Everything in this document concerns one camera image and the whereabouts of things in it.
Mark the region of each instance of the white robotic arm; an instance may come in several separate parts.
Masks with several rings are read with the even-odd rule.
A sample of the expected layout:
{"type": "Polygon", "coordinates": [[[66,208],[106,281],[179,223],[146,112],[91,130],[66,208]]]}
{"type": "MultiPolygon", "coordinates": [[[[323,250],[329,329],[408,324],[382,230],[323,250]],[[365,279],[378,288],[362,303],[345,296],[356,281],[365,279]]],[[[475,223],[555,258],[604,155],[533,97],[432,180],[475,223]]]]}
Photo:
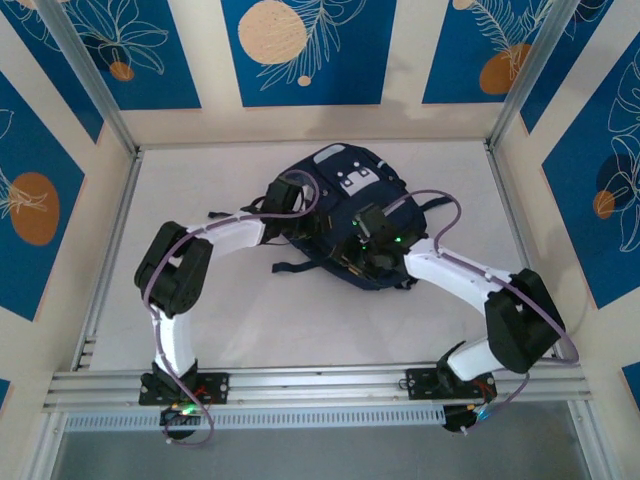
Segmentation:
{"type": "MultiPolygon", "coordinates": [[[[505,282],[511,281],[509,272],[481,265],[442,247],[436,251],[434,240],[431,238],[419,240],[414,244],[410,253],[405,255],[404,262],[407,273],[413,278],[426,280],[443,288],[467,302],[482,315],[485,314],[485,303],[489,295],[502,289],[498,284],[491,282],[490,278],[494,276],[505,282]],[[443,253],[484,270],[487,276],[480,277],[452,263],[443,253]]],[[[487,337],[464,344],[451,354],[447,364],[462,381],[470,381],[483,373],[505,368],[491,352],[487,337]]]]}
{"type": "MultiPolygon", "coordinates": [[[[265,224],[257,219],[241,221],[242,217],[249,215],[247,212],[238,212],[224,219],[228,222],[229,218],[236,218],[238,221],[234,223],[227,223],[218,228],[211,228],[212,224],[194,225],[186,227],[186,232],[203,231],[194,238],[204,240],[213,246],[208,260],[212,262],[229,253],[260,245],[264,237],[265,224]]],[[[165,358],[175,374],[181,377],[196,363],[196,356],[191,346],[191,312],[187,311],[169,318],[165,311],[160,309],[160,320],[154,321],[160,322],[160,341],[165,358]]],[[[157,351],[155,363],[166,371],[157,351]]]]}
{"type": "MultiPolygon", "coordinates": [[[[184,399],[184,385],[189,391],[197,386],[189,311],[202,292],[212,260],[261,245],[283,231],[296,232],[294,236],[313,236],[326,227],[326,219],[321,215],[288,213],[301,203],[302,189],[296,188],[286,182],[274,182],[260,209],[240,211],[207,225],[182,227],[168,222],[162,226],[135,275],[143,298],[148,294],[152,321],[159,336],[153,373],[143,375],[143,386],[161,392],[148,395],[150,402],[161,400],[159,403],[141,400],[141,404],[175,405],[184,399]]],[[[564,329],[535,272],[524,269],[514,275],[464,258],[426,236],[416,233],[406,238],[398,236],[400,232],[394,231],[384,212],[375,205],[358,212],[353,224],[358,225],[360,233],[341,246],[342,259],[350,271],[374,277],[381,268],[401,271],[441,287],[484,316],[487,336],[456,345],[433,369],[439,398],[443,392],[445,398],[459,398],[456,395],[468,392],[472,381],[484,381],[495,370],[526,373],[559,338],[541,313],[564,329]],[[513,294],[516,290],[533,299],[539,309],[520,301],[513,294]]]]}

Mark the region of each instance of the navy blue backpack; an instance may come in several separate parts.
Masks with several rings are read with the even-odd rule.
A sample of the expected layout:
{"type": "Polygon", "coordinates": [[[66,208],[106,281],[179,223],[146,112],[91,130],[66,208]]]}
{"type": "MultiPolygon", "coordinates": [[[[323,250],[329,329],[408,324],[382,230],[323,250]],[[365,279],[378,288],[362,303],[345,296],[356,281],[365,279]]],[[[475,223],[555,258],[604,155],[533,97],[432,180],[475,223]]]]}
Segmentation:
{"type": "MultiPolygon", "coordinates": [[[[395,270],[383,271],[377,278],[363,277],[330,257],[336,246],[356,234],[357,227],[354,226],[353,219],[360,210],[371,204],[385,208],[408,193],[406,183],[384,160],[366,148],[336,143],[292,165],[286,171],[289,170],[303,170],[317,180],[321,197],[316,211],[330,217],[331,228],[322,235],[306,239],[285,235],[291,245],[309,257],[309,261],[299,265],[276,263],[273,265],[273,273],[298,273],[322,267],[363,290],[389,287],[408,290],[417,282],[395,270]]],[[[443,197],[418,205],[410,197],[388,212],[387,218],[399,231],[411,230],[426,237],[427,222],[424,212],[449,202],[448,198],[443,197]]]]}

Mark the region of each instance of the white tabletop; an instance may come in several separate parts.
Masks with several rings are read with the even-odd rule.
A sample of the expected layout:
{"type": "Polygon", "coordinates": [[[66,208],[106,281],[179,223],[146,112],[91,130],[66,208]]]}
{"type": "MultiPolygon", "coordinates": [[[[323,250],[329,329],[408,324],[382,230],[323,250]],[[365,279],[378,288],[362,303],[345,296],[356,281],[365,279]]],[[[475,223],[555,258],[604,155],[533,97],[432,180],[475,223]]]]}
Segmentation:
{"type": "MultiPolygon", "coordinates": [[[[207,221],[210,210],[236,211],[263,195],[284,168],[329,143],[146,151],[91,369],[146,369],[153,360],[151,322],[133,276],[162,223],[198,224],[207,221]]],[[[497,268],[520,269],[480,141],[351,143],[385,159],[409,190],[437,188],[460,199],[463,217],[443,238],[445,246],[497,268]]],[[[428,212],[428,232],[435,235],[454,214],[451,205],[428,212]]],[[[474,309],[426,282],[409,292],[365,292],[321,269],[271,273],[274,262],[304,260],[291,246],[261,246],[210,266],[203,294],[192,310],[194,350],[201,367],[431,361],[455,343],[485,332],[484,319],[474,309]]]]}

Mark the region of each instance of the orange circle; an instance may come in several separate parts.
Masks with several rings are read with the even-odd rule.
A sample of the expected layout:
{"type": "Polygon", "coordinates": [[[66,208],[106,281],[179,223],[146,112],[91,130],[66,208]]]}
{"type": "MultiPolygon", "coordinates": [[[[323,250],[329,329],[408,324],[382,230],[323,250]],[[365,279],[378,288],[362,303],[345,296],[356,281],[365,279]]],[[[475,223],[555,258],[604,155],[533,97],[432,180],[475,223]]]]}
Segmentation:
{"type": "Polygon", "coordinates": [[[109,66],[109,71],[116,80],[120,80],[121,82],[129,82],[133,80],[134,77],[133,68],[123,62],[113,62],[109,66]]]}
{"type": "Polygon", "coordinates": [[[488,95],[508,93],[524,60],[529,55],[529,50],[531,45],[521,43],[514,45],[508,51],[498,53],[489,60],[480,73],[482,91],[488,95]]]}
{"type": "Polygon", "coordinates": [[[60,200],[56,187],[40,173],[23,173],[13,181],[9,195],[19,202],[10,212],[11,223],[18,236],[38,247],[49,243],[56,234],[60,219],[60,200]],[[28,203],[20,203],[23,195],[27,195],[27,199],[46,197],[37,203],[39,208],[34,208],[28,203]]]}
{"type": "Polygon", "coordinates": [[[593,210],[601,219],[609,218],[616,208],[616,199],[613,193],[607,190],[598,192],[596,198],[593,199],[593,210]]]}

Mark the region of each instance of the white label on backpack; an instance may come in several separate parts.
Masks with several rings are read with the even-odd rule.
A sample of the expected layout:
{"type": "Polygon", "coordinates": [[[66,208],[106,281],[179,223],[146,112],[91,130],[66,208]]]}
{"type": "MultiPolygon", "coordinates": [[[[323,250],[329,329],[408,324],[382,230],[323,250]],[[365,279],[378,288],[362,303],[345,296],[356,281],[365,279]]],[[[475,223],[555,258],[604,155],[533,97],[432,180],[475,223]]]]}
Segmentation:
{"type": "Polygon", "coordinates": [[[316,164],[318,164],[320,162],[325,161],[330,156],[335,155],[338,152],[341,152],[344,149],[345,149],[344,145],[340,145],[339,143],[336,143],[335,145],[331,145],[330,147],[325,148],[321,152],[316,153],[315,156],[313,157],[313,161],[316,162],[316,164]]]}
{"type": "Polygon", "coordinates": [[[350,197],[353,197],[364,187],[371,185],[372,183],[376,183],[378,180],[380,179],[375,173],[368,168],[362,167],[351,172],[345,179],[341,180],[340,186],[349,194],[350,197]]]}

